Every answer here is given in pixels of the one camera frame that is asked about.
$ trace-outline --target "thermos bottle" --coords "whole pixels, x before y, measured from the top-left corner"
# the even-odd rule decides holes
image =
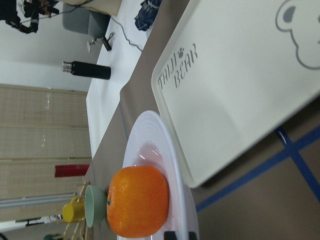
[[[72,75],[90,77],[96,79],[110,79],[111,68],[109,66],[96,65],[81,61],[62,63],[62,71]]]

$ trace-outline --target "orange fruit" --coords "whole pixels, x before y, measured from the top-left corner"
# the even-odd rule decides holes
[[[113,232],[123,238],[144,238],[165,223],[169,210],[169,187],[153,166],[129,166],[112,178],[106,216]]]

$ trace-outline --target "yellow cup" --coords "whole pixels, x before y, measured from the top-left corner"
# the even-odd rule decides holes
[[[81,201],[79,196],[75,196],[70,203],[64,205],[62,217],[67,223],[81,221],[85,218],[85,202]]]

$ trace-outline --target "bear logo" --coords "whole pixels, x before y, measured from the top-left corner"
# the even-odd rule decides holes
[[[287,0],[276,14],[276,27],[290,32],[296,59],[307,69],[320,69],[320,0]]]

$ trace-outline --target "bowl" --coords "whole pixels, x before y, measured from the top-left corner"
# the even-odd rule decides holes
[[[107,214],[107,196],[97,187],[88,185],[84,196],[84,212],[86,224],[89,228],[98,225]]]

